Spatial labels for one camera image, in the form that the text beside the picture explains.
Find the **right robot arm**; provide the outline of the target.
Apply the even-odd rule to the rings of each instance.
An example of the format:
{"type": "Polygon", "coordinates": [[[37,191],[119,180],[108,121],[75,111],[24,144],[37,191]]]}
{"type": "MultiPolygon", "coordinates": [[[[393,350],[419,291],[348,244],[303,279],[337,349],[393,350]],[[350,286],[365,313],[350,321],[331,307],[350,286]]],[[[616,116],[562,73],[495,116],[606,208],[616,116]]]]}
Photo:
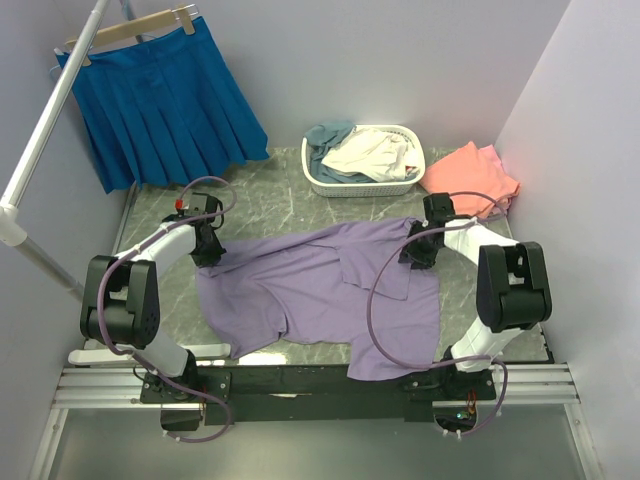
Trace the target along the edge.
{"type": "Polygon", "coordinates": [[[425,235],[404,246],[398,261],[430,269],[447,248],[476,266],[477,317],[445,358],[461,373],[480,372],[513,339],[551,316],[542,246],[501,236],[479,218],[458,214],[448,193],[427,195],[423,207],[425,220],[412,222],[409,235],[425,235]]]}

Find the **purple t shirt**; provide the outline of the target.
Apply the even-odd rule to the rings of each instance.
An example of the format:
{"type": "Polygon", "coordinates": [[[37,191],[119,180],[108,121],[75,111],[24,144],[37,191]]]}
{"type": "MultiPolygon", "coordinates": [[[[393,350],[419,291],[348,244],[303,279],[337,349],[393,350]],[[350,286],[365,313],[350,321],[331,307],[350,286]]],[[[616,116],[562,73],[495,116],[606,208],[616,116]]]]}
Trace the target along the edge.
{"type": "Polygon", "coordinates": [[[284,339],[348,343],[348,375],[394,379],[433,361],[439,281],[392,258],[409,218],[230,242],[196,272],[202,314],[239,358],[284,339]]]}

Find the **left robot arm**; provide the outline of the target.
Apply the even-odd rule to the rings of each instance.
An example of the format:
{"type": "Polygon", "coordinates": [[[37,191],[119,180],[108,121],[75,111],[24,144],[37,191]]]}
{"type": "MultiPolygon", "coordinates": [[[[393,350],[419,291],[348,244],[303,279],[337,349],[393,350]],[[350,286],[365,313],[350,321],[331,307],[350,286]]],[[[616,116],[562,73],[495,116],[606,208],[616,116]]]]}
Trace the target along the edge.
{"type": "Polygon", "coordinates": [[[103,302],[106,331],[114,346],[134,351],[173,382],[191,391],[205,390],[194,354],[160,329],[159,278],[189,256],[197,267],[212,267],[226,250],[216,236],[224,224],[223,203],[213,195],[194,193],[186,206],[166,217],[149,248],[131,248],[117,256],[98,255],[88,265],[80,331],[87,340],[104,342],[98,302],[103,302]]]}

